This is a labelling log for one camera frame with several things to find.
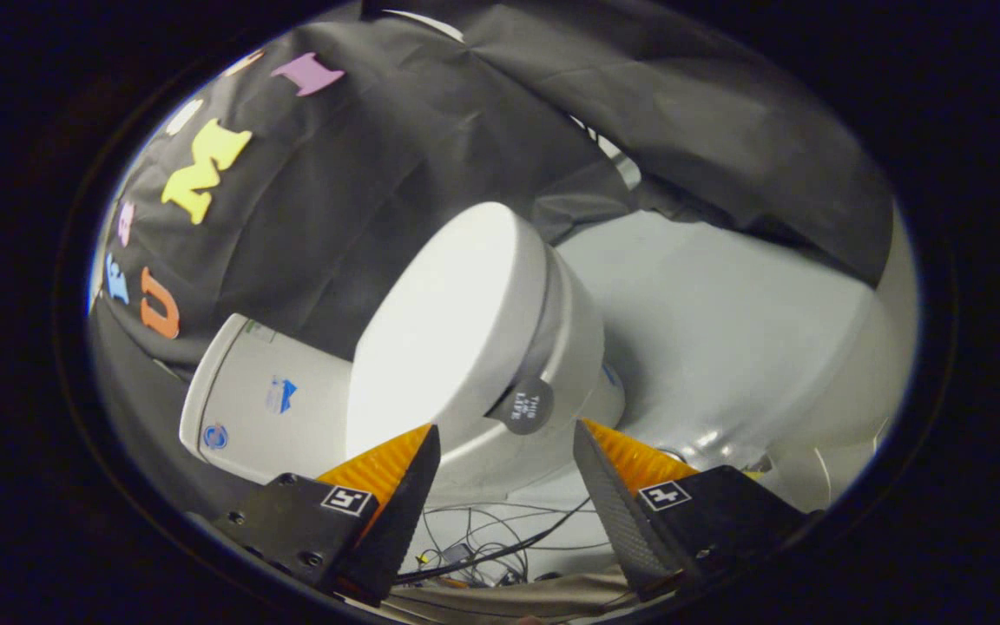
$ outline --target foam letter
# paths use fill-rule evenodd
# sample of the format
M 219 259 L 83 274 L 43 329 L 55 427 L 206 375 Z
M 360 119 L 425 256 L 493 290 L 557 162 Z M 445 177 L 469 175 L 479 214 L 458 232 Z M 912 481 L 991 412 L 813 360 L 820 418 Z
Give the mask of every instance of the foam letter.
M 134 225 L 135 207 L 132 203 L 124 201 L 122 203 L 122 214 L 118 216 L 118 238 L 125 247 L 130 242 L 130 227 Z
M 152 277 L 147 266 L 141 270 L 141 292 L 142 324 L 146 325 L 147 328 L 154 329 L 164 338 L 175 338 L 180 333 L 180 309 L 175 307 L 172 293 L 168 293 L 168 289 Z M 152 309 L 144 298 L 146 295 L 156 297 L 164 305 L 163 315 Z
M 107 254 L 107 292 L 110 297 L 121 299 L 123 304 L 130 302 L 130 293 L 126 289 L 126 276 L 115 262 L 113 253 Z
M 207 122 L 191 141 L 191 160 L 194 165 L 174 171 L 160 194 L 160 201 L 172 201 L 191 214 L 192 224 L 200 224 L 207 214 L 211 194 L 197 194 L 195 189 L 209 189 L 218 185 L 219 174 L 214 169 L 227 170 L 234 164 L 253 132 L 233 132 L 219 126 L 217 118 Z
M 273 76 L 280 75 L 297 84 L 299 92 L 295 95 L 303 96 L 314 94 L 314 92 L 336 82 L 341 76 L 345 76 L 345 71 L 330 71 L 322 67 L 318 61 L 314 60 L 314 52 L 308 52 L 273 70 Z

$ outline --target white toilet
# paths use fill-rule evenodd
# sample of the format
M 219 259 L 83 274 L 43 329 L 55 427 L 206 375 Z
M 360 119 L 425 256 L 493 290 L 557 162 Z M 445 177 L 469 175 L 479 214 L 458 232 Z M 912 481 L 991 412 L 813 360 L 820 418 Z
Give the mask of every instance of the white toilet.
M 231 317 L 195 372 L 180 439 L 263 484 L 318 477 L 433 423 L 442 460 L 431 501 L 503 497 L 571 459 L 576 417 L 619 422 L 623 389 L 603 354 L 600 313 L 566 262 L 487 202 L 420 250 L 352 367 Z

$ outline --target cable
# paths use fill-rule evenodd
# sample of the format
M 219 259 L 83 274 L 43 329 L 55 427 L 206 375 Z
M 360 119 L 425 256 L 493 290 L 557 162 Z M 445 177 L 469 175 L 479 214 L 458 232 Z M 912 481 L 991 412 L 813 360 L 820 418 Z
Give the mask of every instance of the cable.
M 504 547 L 508 546 L 508 545 L 504 545 L 504 543 L 484 543 L 484 545 L 481 545 L 480 547 L 477 547 L 477 550 L 475 551 L 475 555 L 481 555 L 481 553 L 483 553 L 483 551 L 485 551 L 486 549 L 488 549 L 490 545 L 496 545 L 497 547 L 499 547 L 499 549 L 504 549 Z M 479 573 L 479 572 L 477 572 L 477 566 L 483 565 L 484 562 L 485 561 L 477 561 L 477 562 L 475 562 L 475 564 L 473 564 L 473 566 L 472 566 L 472 569 L 470 569 L 470 570 L 472 570 L 472 573 L 473 574 Z M 515 575 L 516 579 L 521 579 L 521 581 L 523 581 L 524 584 L 527 582 L 527 575 L 528 575 L 528 570 L 527 569 L 517 570 L 517 569 L 515 569 L 515 567 L 512 567 L 507 562 L 504 562 L 503 559 L 496 559 L 496 561 L 492 561 L 492 562 L 495 562 L 496 564 L 499 564 L 500 566 L 504 566 L 504 568 L 507 569 L 509 572 L 511 572 L 512 575 Z
M 439 511 L 460 511 L 460 510 L 468 510 L 468 511 L 469 511 L 469 516 L 470 516 L 470 521 L 471 521 L 471 519 L 472 519 L 472 514 L 473 514 L 473 510 L 474 510 L 474 509 L 475 509 L 475 508 L 472 508 L 472 507 L 445 507 L 445 508 L 440 508 L 440 510 L 429 510 L 429 511 L 427 511 L 427 513 L 424 513 L 424 519 L 425 519 L 425 518 L 427 518 L 427 515 L 428 515 L 428 514 L 432 514 L 432 513 L 439 513 Z M 483 525 L 483 526 L 481 526 L 481 527 L 477 527 L 477 529 L 476 529 L 476 530 L 473 530 L 473 529 L 472 529 L 472 526 L 471 526 L 471 525 L 469 525 L 469 527 L 468 527 L 467 531 L 465 531 L 465 537 L 464 537 L 464 538 L 462 538 L 462 542 L 465 542 L 465 543 L 467 543 L 467 545 L 468 545 L 468 543 L 469 543 L 469 538 L 470 538 L 470 537 L 472 537 L 472 535 L 473 535 L 473 534 L 476 534 L 476 533 L 477 533 L 477 531 L 479 531 L 479 530 L 483 530 L 483 529 L 485 529 L 485 527 L 491 527 L 491 526 L 493 526 L 493 525 L 497 525 L 497 523 L 500 523 L 501 525 L 503 525 L 503 526 L 504 526 L 504 528 L 505 528 L 505 529 L 507 529 L 508 531 L 510 531 L 510 533 L 511 533 L 511 535 L 512 535 L 513 537 L 515 537 L 515 538 L 516 538 L 516 542 L 517 542 L 517 543 L 520 543 L 520 542 L 522 542 L 522 541 L 523 541 L 523 537 L 522 537 L 522 536 L 520 536 L 520 535 L 519 535 L 519 533 L 517 533 L 517 531 L 515 531 L 515 530 L 513 530 L 513 529 L 512 529 L 511 525 L 509 525 L 509 524 L 508 524 L 508 521 L 513 521 L 513 519 L 516 519 L 516 518 L 524 518 L 524 517 L 527 517 L 527 516 L 535 516 L 535 515 L 541 515 L 541 514 L 559 514 L 559 513 L 566 513 L 566 511 L 568 511 L 568 510 L 557 510 L 557 511 L 556 511 L 556 513 L 535 513 L 535 514 L 532 514 L 532 515 L 521 515 L 521 516 L 516 516 L 516 517 L 512 517 L 512 518 L 509 518 L 509 519 L 507 519 L 507 521 L 505 521 L 505 519 L 502 519 L 502 518 L 500 518 L 500 517 L 497 517 L 497 515 L 495 515 L 495 514 L 492 514 L 492 513 L 490 513 L 489 511 L 485 511 L 485 510 L 477 510 L 477 514 L 483 514 L 483 515 L 485 515 L 485 516 L 488 516 L 488 518 L 492 518 L 492 519 L 495 519 L 495 521 L 493 521 L 492 523 L 486 523 L 485 525 Z M 447 549 L 449 549 L 449 548 L 450 548 L 450 547 L 452 547 L 453 545 L 457 545 L 457 543 L 452 543 L 451 545 L 447 546 Z M 523 566 L 523 569 L 530 569 L 530 565 L 529 565 L 529 563 L 528 563 L 528 559 L 529 559 L 529 558 L 528 558 L 528 555 L 527 555 L 527 551 L 524 551 L 524 552 L 523 552 L 523 557 L 520 557 L 520 556 L 519 556 L 518 554 L 516 554 L 516 559 L 517 559 L 517 560 L 518 560 L 518 561 L 520 562 L 520 565 L 521 565 L 521 566 Z
M 411 584 L 412 582 L 420 582 L 420 581 L 422 581 L 422 579 L 430 579 L 432 577 L 438 577 L 440 575 L 445 575 L 447 573 L 453 573 L 453 572 L 455 572 L 455 570 L 468 569 L 468 567 L 472 566 L 473 564 L 475 564 L 477 562 L 488 562 L 488 561 L 491 561 L 491 559 L 496 559 L 498 557 L 503 557 L 503 556 L 508 555 L 508 554 L 516 553 L 516 551 L 519 551 L 519 550 L 527 549 L 527 547 L 530 547 L 531 545 L 533 545 L 533 543 L 538 543 L 539 541 L 541 541 L 541 539 L 544 539 L 545 537 L 549 536 L 550 533 L 551 533 L 551 531 L 558 530 L 558 527 L 561 526 L 561 523 L 566 523 L 569 520 L 569 517 L 571 517 L 574 514 L 576 514 L 576 512 L 581 507 L 583 507 L 584 505 L 586 505 L 586 503 L 588 503 L 588 502 L 589 502 L 589 498 L 586 497 L 586 499 L 584 499 L 584 501 L 581 502 L 581 505 L 579 505 L 578 507 L 573 508 L 573 510 L 571 510 L 571 511 L 568 511 L 568 513 L 566 513 L 566 515 L 564 515 L 564 516 L 562 516 L 562 518 L 558 519 L 558 522 L 553 523 L 553 525 L 550 526 L 548 529 L 546 529 L 544 531 L 540 531 L 540 533 L 535 534 L 535 536 L 532 536 L 531 538 L 528 538 L 527 541 L 522 541 L 520 543 L 515 543 L 515 545 L 512 545 L 510 547 L 505 547 L 505 549 L 500 549 L 499 551 L 496 551 L 496 553 L 488 554 L 487 556 L 485 556 L 483 558 L 472 557 L 472 558 L 469 559 L 468 562 L 461 562 L 461 564 L 452 564 L 452 565 L 448 565 L 448 566 L 442 566 L 442 567 L 439 567 L 439 569 L 427 570 L 427 572 L 408 573 L 408 574 L 404 574 L 404 575 L 398 575 L 396 577 L 396 583 L 397 584 Z

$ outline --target black fabric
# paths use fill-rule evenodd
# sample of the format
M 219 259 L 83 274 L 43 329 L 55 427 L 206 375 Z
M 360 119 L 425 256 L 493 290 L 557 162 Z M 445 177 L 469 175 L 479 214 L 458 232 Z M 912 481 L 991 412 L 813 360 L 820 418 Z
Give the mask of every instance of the black fabric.
M 345 78 L 300 98 L 270 72 L 309 51 Z M 128 244 L 108 240 L 128 285 L 115 316 L 177 369 L 194 369 L 230 313 L 352 359 L 414 254 L 473 203 L 507 203 L 548 240 L 632 209 L 615 166 L 562 111 L 413 21 L 303 25 L 194 98 L 205 103 L 191 122 L 158 132 L 128 171 L 115 202 L 135 205 Z M 212 118 L 253 139 L 192 225 L 161 191 Z M 144 266 L 177 302 L 175 340 L 141 322 Z
M 258 485 L 207 465 L 177 436 L 188 385 L 164 371 L 119 327 L 111 302 L 100 297 L 88 317 L 95 380 L 122 450 L 142 477 L 177 510 L 209 518 L 230 510 Z
M 893 195 L 860 143 L 792 76 L 642 0 L 365 1 L 455 25 L 475 55 L 717 207 L 715 225 L 809 242 L 877 285 Z

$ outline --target yellow foam letter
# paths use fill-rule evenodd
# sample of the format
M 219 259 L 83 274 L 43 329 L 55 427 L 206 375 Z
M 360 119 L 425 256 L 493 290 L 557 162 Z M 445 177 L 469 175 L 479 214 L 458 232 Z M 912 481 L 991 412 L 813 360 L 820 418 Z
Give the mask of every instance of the yellow foam letter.
M 160 201 L 172 201 L 191 214 L 192 224 L 200 224 L 207 214 L 211 194 L 197 194 L 195 189 L 209 189 L 219 183 L 218 171 L 225 171 L 234 164 L 241 150 L 253 137 L 253 132 L 234 132 L 219 126 L 218 118 L 207 122 L 191 141 L 190 167 L 174 171 L 164 185 Z

